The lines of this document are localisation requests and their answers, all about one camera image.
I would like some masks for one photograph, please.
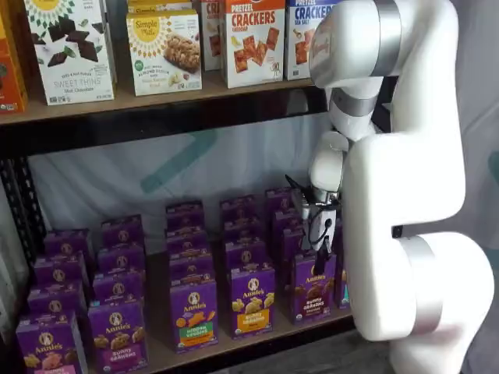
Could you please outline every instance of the chocolate piece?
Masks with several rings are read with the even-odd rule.
[[[81,41],[78,43],[78,49],[80,50],[80,57],[93,62],[99,62],[94,43],[90,41]]]
[[[72,19],[69,19],[69,18],[61,17],[61,16],[59,16],[59,26],[61,27],[61,31],[65,35],[69,35],[69,33],[71,33],[71,31],[76,30],[75,21],[73,21]]]
[[[48,62],[47,67],[52,67],[56,65],[61,65],[64,63],[64,61],[68,58],[68,55],[64,52],[59,52],[56,53],[55,55],[52,56],[50,61]]]
[[[65,39],[65,41],[73,41],[75,43],[79,43],[81,41],[84,41],[90,33],[88,31],[79,31],[79,30],[74,30],[71,31],[68,35],[68,37]]]

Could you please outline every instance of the purple box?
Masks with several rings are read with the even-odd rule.
[[[82,281],[85,288],[90,287],[81,252],[69,256],[38,256],[33,268],[38,284]]]
[[[101,224],[101,230],[104,247],[136,242],[145,248],[140,214],[104,221]]]
[[[28,374],[88,372],[74,312],[22,317],[16,335]]]
[[[292,268],[291,310],[293,323],[322,319],[333,307],[336,255],[324,267],[324,274],[313,275],[315,252],[296,255]]]
[[[231,334],[233,339],[272,331],[275,274],[270,263],[231,269]]]
[[[172,274],[170,317],[177,353],[218,343],[217,284],[213,270]]]
[[[247,263],[269,261],[265,242],[259,237],[241,238],[237,242],[225,243],[225,265],[227,269]]]
[[[220,213],[223,222],[256,216],[257,200],[255,199],[255,195],[246,195],[221,201]]]
[[[116,268],[146,269],[146,256],[143,254],[143,247],[137,243],[119,244],[111,248],[103,248],[97,254],[97,262],[102,273]]]
[[[185,226],[204,227],[203,203],[199,200],[166,207],[166,228],[168,231],[179,230]]]
[[[72,255],[82,252],[85,263],[94,268],[95,254],[92,247],[90,230],[87,228],[75,230],[52,230],[47,232],[44,239],[45,254],[47,255]]]
[[[146,327],[142,302],[113,297],[92,302],[88,318],[92,327],[99,372],[132,372],[147,366]]]
[[[94,278],[95,299],[104,302],[111,296],[125,296],[143,301],[143,270],[113,269]]]
[[[87,302],[80,280],[33,286],[28,295],[32,313],[74,311],[78,317],[87,315]]]
[[[175,231],[166,231],[165,237],[168,253],[182,252],[208,244],[208,235],[201,226],[188,226]]]

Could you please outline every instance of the white box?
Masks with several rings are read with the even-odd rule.
[[[285,0],[225,0],[220,14],[228,88],[282,80]]]
[[[48,105],[114,99],[103,4],[25,1]]]

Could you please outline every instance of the pretzel crackers box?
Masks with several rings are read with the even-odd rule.
[[[282,80],[285,0],[221,3],[222,75],[228,88]]]
[[[232,337],[272,331],[275,275],[269,262],[231,269]]]
[[[172,274],[170,317],[177,353],[218,342],[217,285],[213,270]]]
[[[88,373],[74,312],[22,317],[16,335],[28,374]]]
[[[195,10],[128,13],[126,25],[135,95],[201,89]]]
[[[98,372],[132,372],[147,366],[142,303],[114,297],[92,302],[88,318],[97,353]]]
[[[341,0],[288,0],[286,7],[285,77],[309,78],[309,49],[320,21]]]

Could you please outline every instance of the sweet thins box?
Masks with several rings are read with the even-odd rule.
[[[232,337],[272,331],[275,275],[270,263],[249,263],[231,270]]]
[[[88,373],[74,312],[23,317],[16,335],[29,374]]]
[[[144,234],[140,214],[104,221],[101,224],[102,245],[112,247],[122,243],[139,243],[144,247]]]
[[[131,372],[147,366],[146,327],[140,301],[118,297],[106,305],[93,302],[88,318],[98,372]]]
[[[168,231],[179,230],[186,226],[204,227],[203,203],[199,200],[166,207],[166,227]]]
[[[187,277],[172,274],[170,308],[177,353],[218,343],[217,285],[213,270]]]
[[[228,88],[282,80],[285,0],[224,0],[220,11]]]
[[[114,99],[102,2],[46,0],[25,6],[47,104]]]
[[[309,49],[320,21],[341,0],[288,0],[286,7],[285,77],[310,78]]]
[[[314,251],[296,255],[293,261],[291,310],[294,323],[314,321],[331,314],[336,256],[327,261],[321,275],[313,275],[314,265]]]

